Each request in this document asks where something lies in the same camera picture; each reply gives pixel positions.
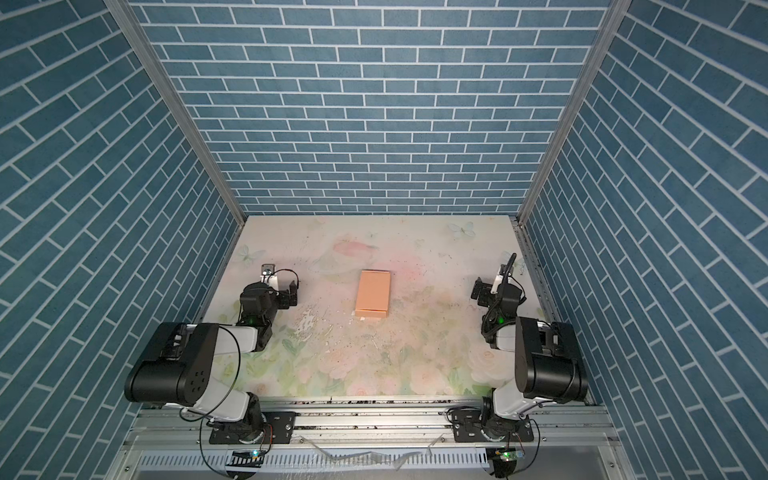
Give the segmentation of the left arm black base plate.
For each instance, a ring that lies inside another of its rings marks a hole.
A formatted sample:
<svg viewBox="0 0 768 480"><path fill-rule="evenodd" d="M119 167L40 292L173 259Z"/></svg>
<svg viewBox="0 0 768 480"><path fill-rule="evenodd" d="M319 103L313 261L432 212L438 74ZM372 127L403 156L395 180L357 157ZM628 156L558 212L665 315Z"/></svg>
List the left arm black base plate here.
<svg viewBox="0 0 768 480"><path fill-rule="evenodd" d="M291 442L297 414L290 411L265 412L249 422L211 422L211 445L287 445Z"/></svg>

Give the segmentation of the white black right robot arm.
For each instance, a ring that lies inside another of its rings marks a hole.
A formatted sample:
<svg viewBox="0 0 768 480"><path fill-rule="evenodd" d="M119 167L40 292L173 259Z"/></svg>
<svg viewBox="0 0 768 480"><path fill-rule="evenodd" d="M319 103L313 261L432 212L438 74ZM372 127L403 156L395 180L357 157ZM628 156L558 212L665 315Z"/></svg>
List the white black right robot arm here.
<svg viewBox="0 0 768 480"><path fill-rule="evenodd" d="M470 298L487 311L480 332L494 351L512 355L513 377L483 399L482 425L522 421L545 404L583 401L588 373L573 327L518 314L525 292L511 275L475 280Z"/></svg>

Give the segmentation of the pink cardboard paper box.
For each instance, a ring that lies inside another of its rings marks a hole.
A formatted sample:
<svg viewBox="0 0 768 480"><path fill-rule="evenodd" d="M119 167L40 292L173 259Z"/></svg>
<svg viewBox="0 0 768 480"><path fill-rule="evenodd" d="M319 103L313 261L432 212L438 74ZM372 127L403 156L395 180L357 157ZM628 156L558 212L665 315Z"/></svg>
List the pink cardboard paper box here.
<svg viewBox="0 0 768 480"><path fill-rule="evenodd" d="M360 274L355 315L362 318L386 318L389 313L391 273L363 270Z"/></svg>

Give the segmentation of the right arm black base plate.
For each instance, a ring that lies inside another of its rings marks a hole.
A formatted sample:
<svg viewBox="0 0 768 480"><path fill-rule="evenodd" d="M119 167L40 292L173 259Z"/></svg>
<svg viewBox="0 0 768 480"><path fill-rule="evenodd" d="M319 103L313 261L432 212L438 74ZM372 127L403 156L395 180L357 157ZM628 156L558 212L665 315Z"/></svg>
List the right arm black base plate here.
<svg viewBox="0 0 768 480"><path fill-rule="evenodd" d="M446 421L457 443L532 442L534 433L525 420L510 420L468 406L449 408Z"/></svg>

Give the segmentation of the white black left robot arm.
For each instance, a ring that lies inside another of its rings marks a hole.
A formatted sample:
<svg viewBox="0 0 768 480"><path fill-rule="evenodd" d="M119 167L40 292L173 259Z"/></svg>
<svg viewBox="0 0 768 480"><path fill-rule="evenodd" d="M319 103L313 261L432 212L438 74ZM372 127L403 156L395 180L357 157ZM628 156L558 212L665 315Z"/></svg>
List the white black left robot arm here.
<svg viewBox="0 0 768 480"><path fill-rule="evenodd" d="M279 287L282 271L265 270L244 287L235 324L164 322L127 376L124 396L134 403L175 404L212 422L259 429L264 423L256 395L213 378L217 356L263 351L280 310L298 304L300 278Z"/></svg>

